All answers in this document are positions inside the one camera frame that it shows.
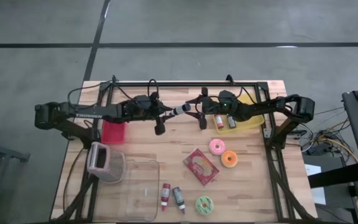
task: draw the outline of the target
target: clear plastic container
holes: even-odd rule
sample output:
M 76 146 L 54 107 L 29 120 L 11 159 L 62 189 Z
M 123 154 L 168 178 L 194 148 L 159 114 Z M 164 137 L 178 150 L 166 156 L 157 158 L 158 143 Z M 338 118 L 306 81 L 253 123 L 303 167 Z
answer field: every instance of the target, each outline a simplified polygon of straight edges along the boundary
M 248 105 L 254 104 L 251 99 L 249 98 L 249 96 L 247 94 L 242 94 L 238 100 L 242 103 L 246 103 Z M 224 127 L 221 129 L 218 129 L 218 126 L 216 124 L 216 120 L 215 118 L 211 115 L 210 119 L 214 120 L 214 124 L 215 124 L 215 130 L 218 134 L 227 134 L 227 133 L 235 133 L 238 131 L 243 131 L 245 129 L 250 129 L 250 128 L 255 128 L 258 127 L 259 125 L 263 124 L 265 122 L 265 118 L 263 115 L 258 115 L 258 116 L 253 116 L 251 117 L 251 119 L 249 119 L 248 121 L 244 121 L 244 122 L 236 122 L 236 128 L 229 128 L 229 123 L 227 121 L 227 116 L 226 115 L 221 115 L 222 117 L 222 122 L 224 124 Z
M 126 161 L 118 219 L 151 222 L 157 216 L 160 165 L 157 161 Z

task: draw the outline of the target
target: pink container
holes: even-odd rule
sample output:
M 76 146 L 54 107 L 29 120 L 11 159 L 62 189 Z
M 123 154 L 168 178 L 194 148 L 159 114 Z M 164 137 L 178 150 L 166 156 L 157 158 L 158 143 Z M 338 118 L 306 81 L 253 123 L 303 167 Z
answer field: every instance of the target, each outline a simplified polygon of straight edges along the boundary
M 103 121 L 102 143 L 124 144 L 127 124 L 115 124 Z

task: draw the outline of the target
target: transparent bin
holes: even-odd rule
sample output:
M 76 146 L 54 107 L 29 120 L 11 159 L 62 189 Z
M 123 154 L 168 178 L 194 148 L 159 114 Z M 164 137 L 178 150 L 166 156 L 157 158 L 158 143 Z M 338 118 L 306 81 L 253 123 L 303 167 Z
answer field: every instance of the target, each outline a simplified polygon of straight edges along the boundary
M 157 216 L 160 165 L 157 161 L 126 161 L 118 219 L 151 222 Z

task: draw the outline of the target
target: yellow tray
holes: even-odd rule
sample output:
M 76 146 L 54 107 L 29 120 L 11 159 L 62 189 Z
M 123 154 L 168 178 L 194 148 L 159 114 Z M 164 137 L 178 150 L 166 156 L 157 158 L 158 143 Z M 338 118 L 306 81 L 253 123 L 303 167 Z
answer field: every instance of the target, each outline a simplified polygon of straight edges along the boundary
M 254 99 L 254 101 L 255 101 L 255 96 L 253 94 L 250 94 L 250 95 L 251 95 L 252 99 Z M 238 100 L 241 103 L 246 103 L 248 105 L 254 104 L 247 94 L 242 94 L 238 98 Z M 249 119 L 248 121 L 244 121 L 244 122 L 237 122 L 236 121 L 236 126 L 237 127 L 233 128 L 233 129 L 230 129 L 229 128 L 229 123 L 227 121 L 227 116 L 226 115 L 221 115 L 221 117 L 222 117 L 222 122 L 224 124 L 224 127 L 221 128 L 221 129 L 218 129 L 218 126 L 216 125 L 216 120 L 215 120 L 214 116 L 211 115 L 211 118 L 214 120 L 215 130 L 216 130 L 216 132 L 218 134 L 234 133 L 234 132 L 238 132 L 238 131 L 258 127 L 259 125 L 263 124 L 263 122 L 265 122 L 264 116 L 263 115 L 258 115 L 258 116 L 251 117 L 251 119 Z

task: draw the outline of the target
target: toy donut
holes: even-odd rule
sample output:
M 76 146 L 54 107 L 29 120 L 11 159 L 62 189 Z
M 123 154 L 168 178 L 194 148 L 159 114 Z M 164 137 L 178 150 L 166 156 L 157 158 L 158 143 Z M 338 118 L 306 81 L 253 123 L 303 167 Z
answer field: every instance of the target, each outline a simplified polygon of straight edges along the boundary
M 209 143 L 209 151 L 216 156 L 221 155 L 225 150 L 224 142 L 220 139 L 213 139 Z
M 214 210 L 214 202 L 207 196 L 201 196 L 196 200 L 196 210 L 200 215 L 209 215 Z
M 227 168 L 237 165 L 238 160 L 237 154 L 233 151 L 226 151 L 221 156 L 222 164 Z

